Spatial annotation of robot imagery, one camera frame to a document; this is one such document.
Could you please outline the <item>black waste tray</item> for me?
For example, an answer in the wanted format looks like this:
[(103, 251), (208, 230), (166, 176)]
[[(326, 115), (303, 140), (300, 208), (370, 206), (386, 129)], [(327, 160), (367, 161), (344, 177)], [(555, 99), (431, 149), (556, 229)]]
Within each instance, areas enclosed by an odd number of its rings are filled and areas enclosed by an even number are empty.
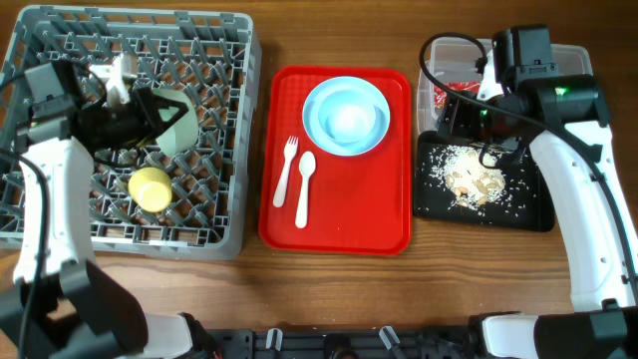
[(434, 132), (424, 132), (418, 137), (417, 161), (414, 174), (413, 210), (416, 216), (441, 219), (454, 222), (472, 224), (493, 225), (526, 229), (533, 231), (549, 231), (554, 227), (554, 210), (547, 185), (540, 171), (528, 152), (524, 152), (520, 161), (514, 165), (505, 167), (507, 175), (513, 174), (513, 169), (524, 169), (523, 179), (530, 185), (530, 194), (516, 194), (515, 204), (526, 204), (527, 208), (518, 209), (518, 217), (513, 214), (505, 214), (503, 209), (489, 208), (487, 217), (479, 217), (468, 209), (448, 209), (450, 194), (442, 189), (427, 188), (433, 184), (432, 179), (424, 170), (430, 168), (430, 161), (426, 159), (428, 150), (442, 146), (453, 146), (438, 138)]

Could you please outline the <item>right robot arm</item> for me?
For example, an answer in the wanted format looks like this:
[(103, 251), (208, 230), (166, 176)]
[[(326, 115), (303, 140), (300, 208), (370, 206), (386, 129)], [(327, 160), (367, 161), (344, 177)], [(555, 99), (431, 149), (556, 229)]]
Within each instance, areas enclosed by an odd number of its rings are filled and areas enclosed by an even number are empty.
[(476, 97), (486, 137), (517, 138), (551, 196), (568, 258), (569, 314), (484, 314), (478, 348), (493, 358), (633, 358), (637, 234), (616, 173), (611, 116), (589, 74), (564, 75), (548, 29), (496, 33), (477, 61), (492, 88)]

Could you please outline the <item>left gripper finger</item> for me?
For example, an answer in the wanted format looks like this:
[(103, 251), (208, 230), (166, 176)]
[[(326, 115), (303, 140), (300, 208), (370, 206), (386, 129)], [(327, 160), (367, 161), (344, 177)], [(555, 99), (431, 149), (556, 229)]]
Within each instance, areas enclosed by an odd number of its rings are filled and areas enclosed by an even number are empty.
[(131, 100), (148, 120), (175, 120), (188, 113), (188, 96), (178, 90), (137, 88), (131, 91)]
[(137, 141), (138, 145), (148, 145), (156, 141), (157, 137), (161, 136), (167, 129), (169, 129), (176, 121), (175, 120), (148, 120), (140, 115), (140, 139)]

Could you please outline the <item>white plastic spoon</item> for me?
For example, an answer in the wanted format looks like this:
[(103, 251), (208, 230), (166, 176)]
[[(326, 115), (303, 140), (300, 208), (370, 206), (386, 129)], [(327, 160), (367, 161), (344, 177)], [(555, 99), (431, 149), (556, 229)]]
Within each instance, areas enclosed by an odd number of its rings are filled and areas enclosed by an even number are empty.
[(305, 152), (299, 162), (301, 187), (295, 214), (295, 226), (305, 228), (308, 222), (309, 182), (316, 170), (316, 159), (312, 152)]

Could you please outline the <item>light green bowl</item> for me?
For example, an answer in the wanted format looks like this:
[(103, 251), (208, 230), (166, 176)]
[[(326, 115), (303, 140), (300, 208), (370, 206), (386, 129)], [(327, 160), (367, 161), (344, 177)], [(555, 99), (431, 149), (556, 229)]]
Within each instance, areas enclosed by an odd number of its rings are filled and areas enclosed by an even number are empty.
[(195, 106), (190, 97), (181, 91), (153, 89), (153, 93), (164, 98), (182, 102), (188, 107), (188, 112), (156, 139), (159, 149), (165, 155), (173, 157), (194, 146), (197, 141), (199, 125)]

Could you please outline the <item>grey dishwasher rack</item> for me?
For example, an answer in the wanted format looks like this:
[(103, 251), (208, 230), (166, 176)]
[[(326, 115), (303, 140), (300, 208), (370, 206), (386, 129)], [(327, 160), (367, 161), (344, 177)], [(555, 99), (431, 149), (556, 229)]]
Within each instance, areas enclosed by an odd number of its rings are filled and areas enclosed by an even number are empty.
[[(261, 49), (242, 13), (30, 5), (19, 14), (1, 75), (55, 60), (86, 65), (138, 57), (135, 88), (172, 89), (192, 100), (194, 146), (173, 157), (158, 146), (103, 151), (90, 179), (97, 251), (172, 259), (230, 259), (241, 250), (248, 148), (257, 107)], [(143, 210), (128, 183), (143, 168), (170, 178), (171, 204)]]

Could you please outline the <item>red plastic tray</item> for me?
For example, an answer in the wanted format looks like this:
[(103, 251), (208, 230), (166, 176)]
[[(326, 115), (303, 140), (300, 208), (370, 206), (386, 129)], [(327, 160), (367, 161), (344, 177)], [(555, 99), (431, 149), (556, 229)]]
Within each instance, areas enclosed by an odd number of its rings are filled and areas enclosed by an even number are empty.
[[(371, 151), (337, 157), (314, 145), (302, 125), (302, 108), (321, 82), (353, 76), (377, 87), (389, 103), (391, 123)], [(309, 216), (294, 223), (302, 176), (291, 167), (286, 200), (273, 205), (289, 137), (298, 152), (313, 153), (317, 168), (309, 183)], [(262, 172), (259, 234), (280, 250), (394, 255), (412, 238), (412, 89), (398, 71), (379, 68), (288, 66), (272, 81)]]

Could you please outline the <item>clear plastic bin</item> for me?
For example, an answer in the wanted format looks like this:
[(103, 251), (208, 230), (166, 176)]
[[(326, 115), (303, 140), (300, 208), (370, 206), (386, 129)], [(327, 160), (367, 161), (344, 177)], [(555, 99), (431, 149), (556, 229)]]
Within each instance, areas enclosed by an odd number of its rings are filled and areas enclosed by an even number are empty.
[[(581, 46), (552, 44), (553, 62), (560, 75), (593, 74), (589, 53)], [(472, 43), (444, 37), (430, 47), (426, 65), (432, 75), (456, 91), (478, 94), (481, 75), (476, 59), (479, 49)], [(417, 129), (419, 133), (434, 131), (443, 109), (446, 94), (433, 85), (423, 74), (419, 77), (417, 92)]]

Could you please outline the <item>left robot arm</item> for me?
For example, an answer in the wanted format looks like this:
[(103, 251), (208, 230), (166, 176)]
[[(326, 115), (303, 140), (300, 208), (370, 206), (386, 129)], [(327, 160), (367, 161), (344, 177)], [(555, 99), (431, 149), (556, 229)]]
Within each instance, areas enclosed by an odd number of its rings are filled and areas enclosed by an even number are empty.
[(96, 153), (138, 149), (167, 132), (185, 150), (198, 133), (188, 96), (131, 89), (125, 77), (68, 60), (21, 73), (31, 104), (2, 157), (23, 174), (24, 234), (13, 286), (1, 295), (1, 329), (21, 358), (185, 358), (209, 345), (192, 316), (145, 313), (96, 262)]

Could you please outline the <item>white plastic fork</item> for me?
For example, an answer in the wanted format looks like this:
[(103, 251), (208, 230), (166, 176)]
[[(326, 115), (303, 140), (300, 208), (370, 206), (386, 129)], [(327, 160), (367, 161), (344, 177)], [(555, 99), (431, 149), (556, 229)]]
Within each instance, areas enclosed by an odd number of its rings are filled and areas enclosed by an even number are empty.
[(284, 146), (284, 150), (283, 150), (284, 164), (283, 164), (282, 171), (277, 183), (277, 187), (275, 189), (273, 202), (272, 202), (275, 207), (281, 207), (285, 202), (290, 168), (291, 168), (292, 161), (297, 154), (298, 142), (299, 140), (296, 136), (290, 136)]

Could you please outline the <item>rice and food scraps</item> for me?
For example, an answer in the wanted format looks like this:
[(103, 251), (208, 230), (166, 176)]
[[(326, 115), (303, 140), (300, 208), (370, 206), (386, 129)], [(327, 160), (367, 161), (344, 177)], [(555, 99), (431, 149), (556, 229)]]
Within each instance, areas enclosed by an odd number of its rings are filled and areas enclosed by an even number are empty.
[(496, 167), (505, 159), (505, 152), (483, 152), (476, 147), (442, 146), (428, 150), (426, 159), (430, 168), (424, 170), (433, 184), (427, 188), (442, 189), (452, 198), (448, 209), (468, 209), (479, 217), (487, 217), (489, 208), (503, 209), (505, 214), (518, 217), (518, 209), (526, 204), (515, 204), (516, 194), (530, 194), (530, 185), (521, 175), (524, 169), (513, 169), (512, 175), (505, 168)]

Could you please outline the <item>small light blue bowl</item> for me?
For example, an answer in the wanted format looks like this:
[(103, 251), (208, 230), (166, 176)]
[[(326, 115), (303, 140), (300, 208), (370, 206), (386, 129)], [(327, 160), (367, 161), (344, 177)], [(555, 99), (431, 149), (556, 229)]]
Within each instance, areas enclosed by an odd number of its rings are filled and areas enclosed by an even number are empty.
[(335, 91), (320, 102), (318, 120), (322, 130), (335, 143), (359, 142), (376, 124), (374, 99), (361, 90)]

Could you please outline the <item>yellow plastic cup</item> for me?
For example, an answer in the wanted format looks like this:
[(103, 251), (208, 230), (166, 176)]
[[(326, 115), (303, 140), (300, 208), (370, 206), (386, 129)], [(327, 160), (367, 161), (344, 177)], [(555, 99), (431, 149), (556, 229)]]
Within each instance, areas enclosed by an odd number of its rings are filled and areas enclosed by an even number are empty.
[(129, 180), (128, 192), (136, 204), (148, 212), (161, 212), (172, 201), (170, 178), (157, 168), (137, 170)]

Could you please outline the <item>large light blue plate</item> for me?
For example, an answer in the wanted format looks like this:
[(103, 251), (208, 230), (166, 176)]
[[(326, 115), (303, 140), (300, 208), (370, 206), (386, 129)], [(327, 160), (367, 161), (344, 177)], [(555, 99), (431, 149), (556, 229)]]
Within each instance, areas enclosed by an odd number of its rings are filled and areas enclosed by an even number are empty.
[[(376, 124), (363, 140), (352, 144), (338, 144), (322, 130), (318, 120), (320, 102), (331, 93), (343, 89), (361, 90), (374, 99)], [(321, 82), (307, 96), (302, 109), (302, 126), (311, 142), (321, 150), (338, 157), (355, 157), (375, 148), (386, 136), (391, 125), (390, 104), (372, 83), (357, 77), (340, 76)]]

